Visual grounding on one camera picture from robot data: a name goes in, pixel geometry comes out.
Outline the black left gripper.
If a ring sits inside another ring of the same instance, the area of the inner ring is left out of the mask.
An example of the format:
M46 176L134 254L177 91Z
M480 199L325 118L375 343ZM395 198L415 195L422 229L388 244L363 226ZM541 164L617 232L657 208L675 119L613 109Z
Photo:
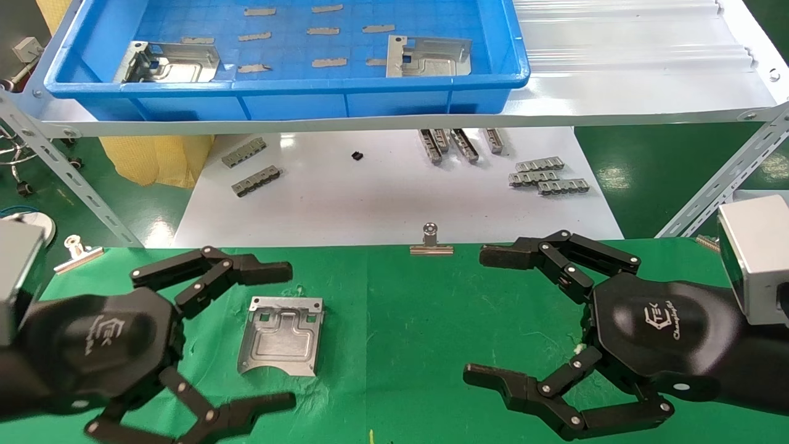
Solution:
M292 392L214 406L173 368L185 345L181 318L197 317L236 284L291 281L290 262L262 263L250 253L226 255L207 245L144 265L130 278L136 289L129 294L79 295L30 307L18 332L19 415L74 415L108 405L84 427L97 442L217 443L248 435L262 415L295 408ZM174 305L156 293L191 280ZM164 387L195 416L184 435L122 424L129 409L141 408Z

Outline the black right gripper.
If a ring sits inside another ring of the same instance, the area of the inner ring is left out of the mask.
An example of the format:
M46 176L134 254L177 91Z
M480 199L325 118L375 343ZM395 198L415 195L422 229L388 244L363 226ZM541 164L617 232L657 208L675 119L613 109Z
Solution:
M569 231L482 245L479 261L496 269L537 269L578 305L592 297L594 347L543 381L494 366L463 369L466 384L495 390L508 410L538 417L564 441L659 427L674 407L657 392L685 401L744 400L736 354L744 317L730 289L644 280L632 275L642 263L637 256ZM580 266L613 277L594 289ZM567 404L564 393L595 369L637 401L584 411Z

